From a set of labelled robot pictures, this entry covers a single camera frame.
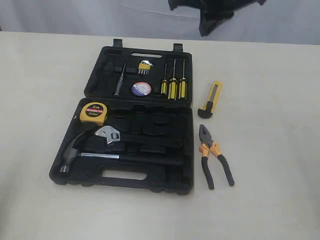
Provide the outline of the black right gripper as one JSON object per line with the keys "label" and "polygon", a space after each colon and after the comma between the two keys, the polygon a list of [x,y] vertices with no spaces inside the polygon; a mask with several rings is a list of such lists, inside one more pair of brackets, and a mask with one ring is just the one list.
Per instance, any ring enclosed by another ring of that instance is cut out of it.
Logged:
{"label": "black right gripper", "polygon": [[208,36],[225,21],[234,16],[234,11],[258,3],[264,5],[266,0],[168,0],[171,11],[177,7],[190,7],[200,10],[199,32]]}

